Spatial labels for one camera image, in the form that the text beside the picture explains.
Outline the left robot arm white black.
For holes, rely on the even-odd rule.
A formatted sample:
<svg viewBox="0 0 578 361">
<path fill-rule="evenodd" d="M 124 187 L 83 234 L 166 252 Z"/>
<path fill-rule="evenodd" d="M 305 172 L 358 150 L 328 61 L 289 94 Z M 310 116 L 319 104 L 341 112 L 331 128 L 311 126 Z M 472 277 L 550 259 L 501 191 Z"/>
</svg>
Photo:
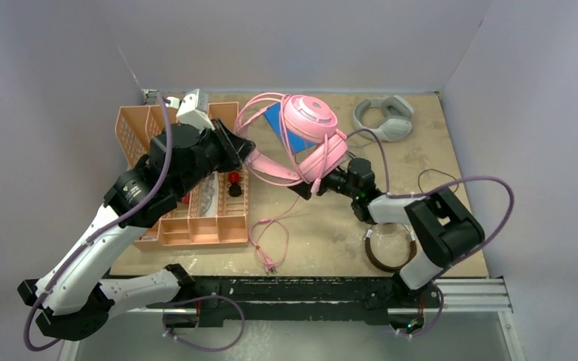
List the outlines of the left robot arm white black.
<svg viewBox="0 0 578 361">
<path fill-rule="evenodd" d="M 182 265 L 150 275 L 107 279 L 105 273 L 201 181 L 238 169 L 255 143 L 231 132 L 220 120 L 210 129 L 167 124 L 152 138 L 151 149 L 122 173 L 104 196 L 87 231 L 44 277 L 25 280 L 18 293 L 30 312 L 24 336 L 37 326 L 52 342 L 80 341 L 106 321 L 127 311 L 168 307 L 216 306 L 221 296 L 196 285 Z"/>
</svg>

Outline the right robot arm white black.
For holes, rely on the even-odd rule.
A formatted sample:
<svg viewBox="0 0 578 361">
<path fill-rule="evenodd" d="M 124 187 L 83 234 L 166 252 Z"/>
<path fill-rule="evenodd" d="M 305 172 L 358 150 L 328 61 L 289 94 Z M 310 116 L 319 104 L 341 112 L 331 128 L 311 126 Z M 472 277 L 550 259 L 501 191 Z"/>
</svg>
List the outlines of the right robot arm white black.
<svg viewBox="0 0 578 361">
<path fill-rule="evenodd" d="M 347 169 L 324 176 L 315 194 L 328 190 L 351 199 L 359 221 L 411 226 L 421 250 L 394 273 L 392 295 L 403 306 L 421 298 L 422 288 L 485 240 L 475 217 L 449 189 L 426 196 L 391 198 L 376 186 L 371 162 L 354 158 Z"/>
</svg>

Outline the pink wired headphones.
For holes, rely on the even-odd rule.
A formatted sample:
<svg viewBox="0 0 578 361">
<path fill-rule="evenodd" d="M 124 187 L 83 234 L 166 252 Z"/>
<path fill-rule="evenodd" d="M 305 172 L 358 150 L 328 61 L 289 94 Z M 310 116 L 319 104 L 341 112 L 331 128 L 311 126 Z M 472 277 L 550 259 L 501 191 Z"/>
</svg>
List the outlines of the pink wired headphones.
<svg viewBox="0 0 578 361">
<path fill-rule="evenodd" d="M 268 108 L 262 108 L 249 118 L 245 114 L 252 106 L 268 102 L 279 103 L 280 127 L 283 148 L 291 161 L 291 167 L 285 168 L 259 150 L 254 150 L 243 162 L 250 174 L 264 183 L 288 188 L 300 183 L 312 184 L 317 191 L 321 179 L 331 173 L 343 160 L 348 150 L 347 135 L 338 128 L 338 117 L 321 99 L 307 95 L 282 93 L 261 93 L 251 98 L 238 112 L 234 122 L 236 134 L 247 138 L 248 128 Z M 302 161 L 297 162 L 287 139 L 287 131 L 306 141 L 315 143 L 315 149 Z"/>
</svg>

